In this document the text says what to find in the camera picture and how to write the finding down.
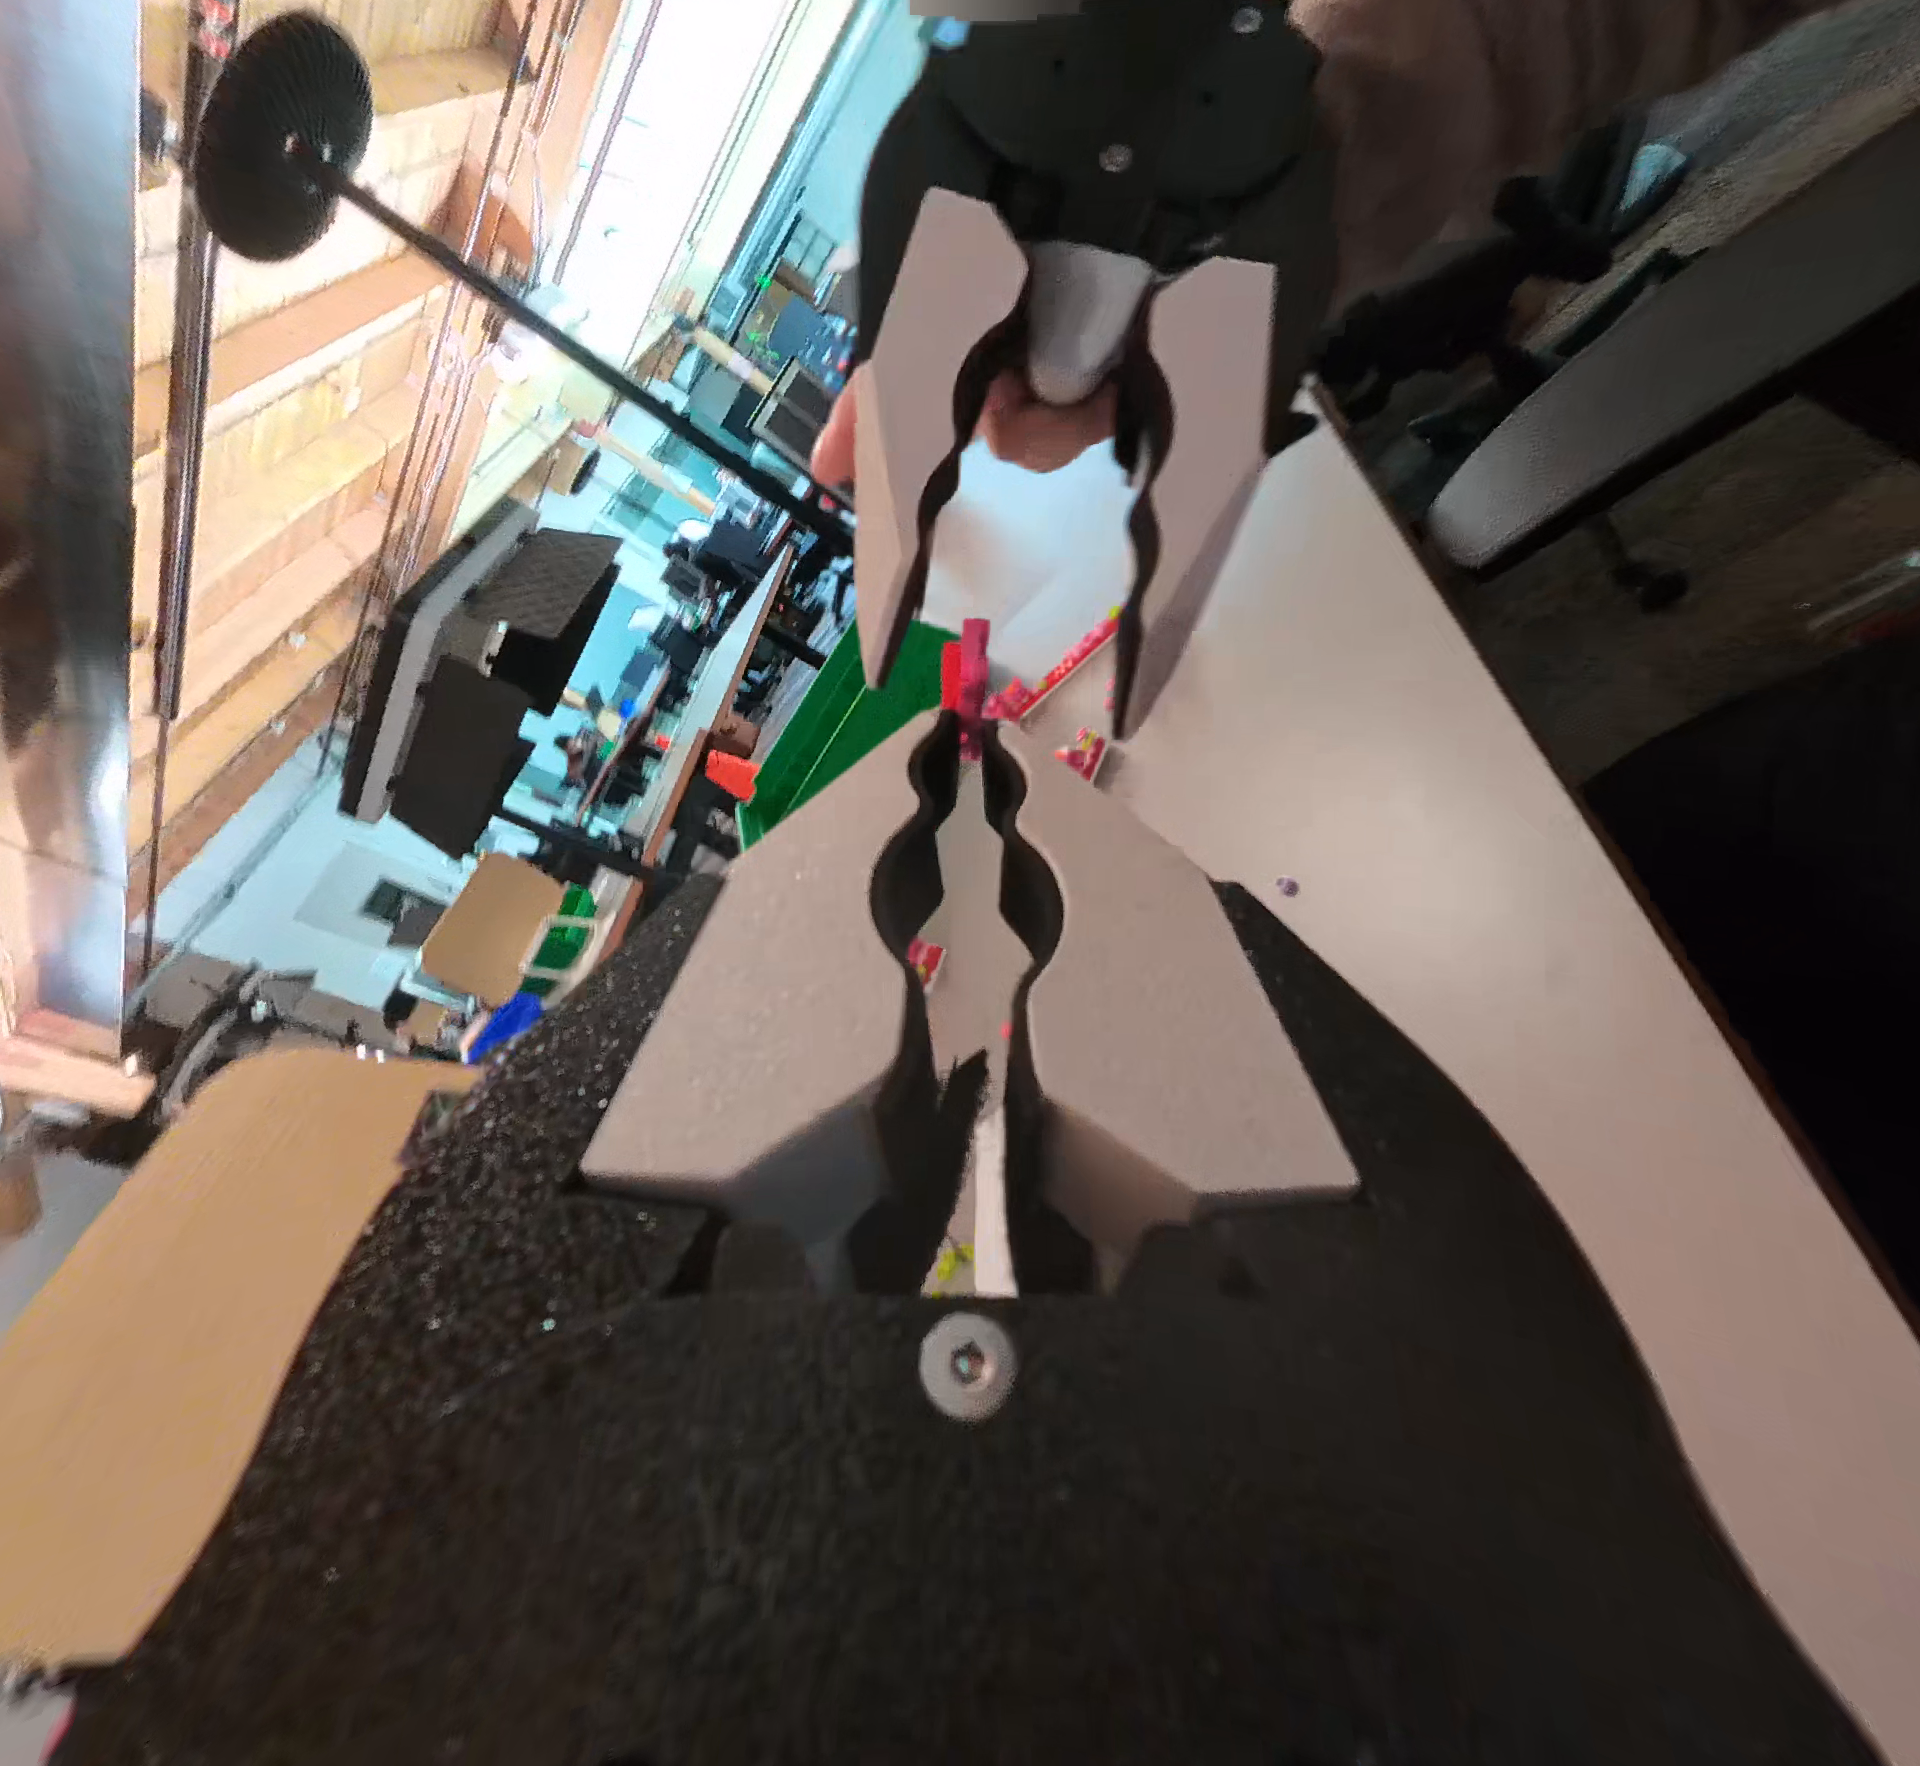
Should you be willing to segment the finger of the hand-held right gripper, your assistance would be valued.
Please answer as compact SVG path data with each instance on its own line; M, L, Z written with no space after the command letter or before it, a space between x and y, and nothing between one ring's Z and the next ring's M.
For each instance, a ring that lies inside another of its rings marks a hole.
M855 631L873 689L920 610L934 534L987 391L1023 349L1026 284L1026 256L988 203L925 193L851 387Z
M1272 294L1271 266L1213 259L1153 291L1129 332L1116 431L1133 571L1116 619L1116 740L1163 695L1264 467Z

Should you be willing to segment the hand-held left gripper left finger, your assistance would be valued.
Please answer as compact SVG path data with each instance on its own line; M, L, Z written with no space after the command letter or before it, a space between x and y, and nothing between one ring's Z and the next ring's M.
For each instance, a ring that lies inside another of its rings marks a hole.
M944 902L961 771L922 714L727 869L580 1177L772 1224L810 1254L934 1257L963 1177L908 962Z

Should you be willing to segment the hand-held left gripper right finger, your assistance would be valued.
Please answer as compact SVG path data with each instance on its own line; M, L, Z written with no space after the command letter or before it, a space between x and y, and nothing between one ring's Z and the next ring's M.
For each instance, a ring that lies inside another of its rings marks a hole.
M1011 1017L1021 1287L1096 1287L1164 1226L1356 1199L1359 1175L1211 880L1021 728L981 735Z

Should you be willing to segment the pink lego piece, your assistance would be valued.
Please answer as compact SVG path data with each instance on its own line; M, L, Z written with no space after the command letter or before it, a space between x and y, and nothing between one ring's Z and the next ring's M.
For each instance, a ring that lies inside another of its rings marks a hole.
M983 758L988 699L992 698L990 622L966 619L942 654L942 725L963 765Z

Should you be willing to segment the person's right hand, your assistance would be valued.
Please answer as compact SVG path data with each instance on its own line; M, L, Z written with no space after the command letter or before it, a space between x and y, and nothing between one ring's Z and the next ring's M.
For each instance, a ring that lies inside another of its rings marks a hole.
M1116 384L1096 387L1086 399L1054 404L1019 370L992 380L973 430L1000 461L1028 475L1054 475L1103 443L1116 430Z

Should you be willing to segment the small wooden board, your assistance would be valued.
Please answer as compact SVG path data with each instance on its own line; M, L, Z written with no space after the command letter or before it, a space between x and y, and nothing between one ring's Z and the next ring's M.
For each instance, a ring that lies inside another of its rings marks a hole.
M528 861L490 853L418 947L418 972L466 1002L515 998L565 887Z

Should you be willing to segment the green plastic bin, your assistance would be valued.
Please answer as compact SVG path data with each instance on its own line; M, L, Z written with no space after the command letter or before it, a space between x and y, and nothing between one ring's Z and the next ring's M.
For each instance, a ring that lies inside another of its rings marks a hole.
M913 625L887 683L870 687L858 636L846 632L761 758L752 796L735 805L737 849L762 840L900 726L938 713L944 658L953 643L958 632Z

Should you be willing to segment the black and white hanging device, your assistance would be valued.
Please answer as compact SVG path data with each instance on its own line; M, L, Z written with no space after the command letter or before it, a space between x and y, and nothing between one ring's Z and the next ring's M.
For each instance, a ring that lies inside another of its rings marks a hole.
M534 750L524 723L563 699L618 554L616 535L542 529L533 506L493 505L378 627L340 813L469 856Z

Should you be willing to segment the large wooden board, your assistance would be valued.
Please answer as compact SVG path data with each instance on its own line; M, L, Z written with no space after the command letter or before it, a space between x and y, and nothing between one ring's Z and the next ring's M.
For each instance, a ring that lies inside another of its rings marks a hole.
M124 1658L228 1512L306 1331L475 1067L287 1050L217 1072L1 1351L4 1669Z

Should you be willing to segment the grey steel beam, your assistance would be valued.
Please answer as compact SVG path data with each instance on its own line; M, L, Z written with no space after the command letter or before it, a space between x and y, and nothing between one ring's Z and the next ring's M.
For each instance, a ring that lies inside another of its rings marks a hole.
M1 0L4 1006L115 1056L140 0Z

